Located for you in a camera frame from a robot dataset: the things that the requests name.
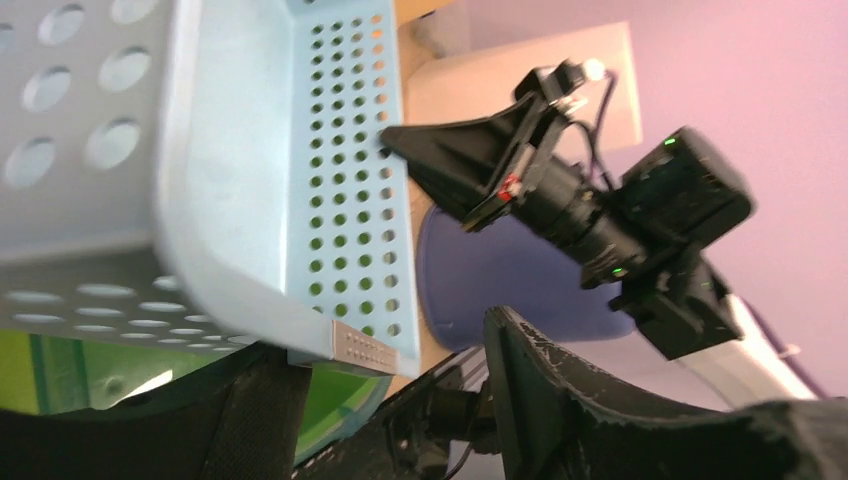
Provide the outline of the light blue perforated basket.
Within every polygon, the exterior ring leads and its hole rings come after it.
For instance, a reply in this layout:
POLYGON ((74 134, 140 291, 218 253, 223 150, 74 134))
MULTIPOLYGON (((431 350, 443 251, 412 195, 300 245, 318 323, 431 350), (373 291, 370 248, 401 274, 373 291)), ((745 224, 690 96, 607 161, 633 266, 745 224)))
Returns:
POLYGON ((389 1, 5 1, 1 325, 414 377, 389 1))

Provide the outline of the lime green tray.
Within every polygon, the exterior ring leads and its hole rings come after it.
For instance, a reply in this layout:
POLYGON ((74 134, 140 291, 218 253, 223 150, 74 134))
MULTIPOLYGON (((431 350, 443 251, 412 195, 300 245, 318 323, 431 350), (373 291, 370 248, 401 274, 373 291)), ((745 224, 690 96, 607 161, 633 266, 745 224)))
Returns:
POLYGON ((29 335, 1 331, 1 408, 38 414, 39 401, 29 335))

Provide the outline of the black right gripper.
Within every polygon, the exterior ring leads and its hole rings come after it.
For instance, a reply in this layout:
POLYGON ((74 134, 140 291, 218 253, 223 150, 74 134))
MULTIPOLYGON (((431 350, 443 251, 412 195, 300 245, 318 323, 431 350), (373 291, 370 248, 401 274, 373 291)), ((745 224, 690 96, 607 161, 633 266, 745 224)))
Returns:
POLYGON ((678 128, 619 185, 600 188, 554 154, 570 125, 540 122, 547 109, 528 94, 488 117, 391 126, 379 140, 466 230, 512 216, 577 262, 587 288, 699 257, 754 211, 741 174, 695 128, 678 128))

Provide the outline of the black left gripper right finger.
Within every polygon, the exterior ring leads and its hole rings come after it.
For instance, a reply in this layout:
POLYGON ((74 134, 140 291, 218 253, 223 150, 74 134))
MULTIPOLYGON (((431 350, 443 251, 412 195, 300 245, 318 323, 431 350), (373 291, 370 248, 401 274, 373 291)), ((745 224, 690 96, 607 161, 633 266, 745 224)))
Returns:
POLYGON ((484 319, 509 479, 843 479, 847 403, 768 401, 731 411, 627 383, 553 343, 508 307, 484 319))

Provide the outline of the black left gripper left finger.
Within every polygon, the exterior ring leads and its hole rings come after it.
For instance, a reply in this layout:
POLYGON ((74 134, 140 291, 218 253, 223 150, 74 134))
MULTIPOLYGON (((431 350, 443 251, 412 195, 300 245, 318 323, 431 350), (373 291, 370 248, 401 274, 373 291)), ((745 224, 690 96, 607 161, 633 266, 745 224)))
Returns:
POLYGON ((1 476, 287 479, 311 379, 257 344, 105 410, 3 410, 1 476))

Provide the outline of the dark green tray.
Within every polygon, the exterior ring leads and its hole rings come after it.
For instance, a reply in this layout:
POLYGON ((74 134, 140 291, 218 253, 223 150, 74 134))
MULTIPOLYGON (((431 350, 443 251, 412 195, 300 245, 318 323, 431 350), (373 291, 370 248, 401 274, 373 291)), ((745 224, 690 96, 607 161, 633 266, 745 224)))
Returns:
MULTIPOLYGON (((213 355, 28 334, 40 412, 106 409, 215 361, 213 355)), ((313 372, 295 459, 353 434, 376 411, 390 385, 385 377, 313 372)))

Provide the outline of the white octagonal large container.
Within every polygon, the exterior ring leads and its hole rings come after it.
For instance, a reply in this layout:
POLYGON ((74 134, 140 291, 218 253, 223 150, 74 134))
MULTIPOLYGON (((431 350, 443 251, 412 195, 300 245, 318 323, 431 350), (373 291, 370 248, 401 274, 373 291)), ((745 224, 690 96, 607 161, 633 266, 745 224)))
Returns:
POLYGON ((450 123, 497 113, 513 103, 513 89, 532 68, 553 67, 564 59, 596 59, 617 74, 617 86, 601 128, 601 151, 609 153, 642 143, 638 89, 626 22, 430 60, 408 81, 405 121, 450 123))

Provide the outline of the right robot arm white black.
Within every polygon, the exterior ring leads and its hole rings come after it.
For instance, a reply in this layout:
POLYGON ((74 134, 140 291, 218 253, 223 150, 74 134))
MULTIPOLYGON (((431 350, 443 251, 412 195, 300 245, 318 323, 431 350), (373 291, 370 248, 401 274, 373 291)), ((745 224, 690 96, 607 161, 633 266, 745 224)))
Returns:
POLYGON ((489 117, 392 126, 379 139, 465 229, 512 216, 580 266, 582 288, 618 284, 610 308, 728 405, 821 399, 704 257, 754 210, 745 179, 723 153, 683 126, 619 185, 598 186, 590 167, 555 152, 574 126, 529 94, 489 117))

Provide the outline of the blue round bucket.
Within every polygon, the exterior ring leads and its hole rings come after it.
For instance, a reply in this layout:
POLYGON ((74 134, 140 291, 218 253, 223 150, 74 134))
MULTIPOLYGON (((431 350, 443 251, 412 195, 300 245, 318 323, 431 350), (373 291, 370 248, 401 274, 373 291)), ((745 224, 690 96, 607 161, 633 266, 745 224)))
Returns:
POLYGON ((467 233, 442 210, 425 215, 416 276, 421 311, 443 347, 483 342, 488 309, 507 306, 557 342, 599 341, 632 333, 633 321, 608 303, 620 288, 584 290, 580 266, 508 216, 467 233))

